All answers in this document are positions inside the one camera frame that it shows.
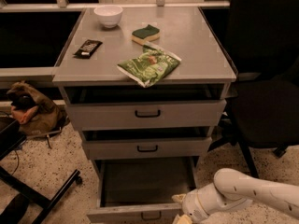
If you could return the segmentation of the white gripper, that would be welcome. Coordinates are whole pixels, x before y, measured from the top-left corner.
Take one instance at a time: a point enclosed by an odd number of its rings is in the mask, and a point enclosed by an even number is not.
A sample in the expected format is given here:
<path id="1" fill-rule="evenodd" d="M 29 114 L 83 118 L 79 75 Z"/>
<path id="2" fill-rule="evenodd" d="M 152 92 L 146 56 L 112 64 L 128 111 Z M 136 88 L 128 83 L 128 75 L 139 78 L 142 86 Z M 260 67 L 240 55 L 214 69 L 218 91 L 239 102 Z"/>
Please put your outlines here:
<path id="1" fill-rule="evenodd" d="M 172 224 L 200 223 L 209 218 L 207 212 L 207 195 L 204 189 L 194 189 L 185 194 L 172 196 L 175 203 L 182 204 L 182 211 L 185 215 L 176 215 Z"/>

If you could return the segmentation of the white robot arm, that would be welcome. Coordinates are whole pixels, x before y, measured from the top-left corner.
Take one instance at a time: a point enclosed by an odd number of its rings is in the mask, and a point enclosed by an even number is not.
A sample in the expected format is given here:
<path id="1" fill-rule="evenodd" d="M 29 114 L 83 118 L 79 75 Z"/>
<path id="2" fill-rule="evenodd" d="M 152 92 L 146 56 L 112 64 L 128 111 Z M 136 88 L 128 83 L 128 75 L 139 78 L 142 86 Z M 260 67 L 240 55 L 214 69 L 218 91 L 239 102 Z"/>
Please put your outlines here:
<path id="1" fill-rule="evenodd" d="M 217 171 L 212 183 L 172 199 L 182 210 L 172 224 L 200 224 L 214 213 L 240 210 L 253 201 L 299 218 L 298 186 L 254 178 L 230 168 Z"/>

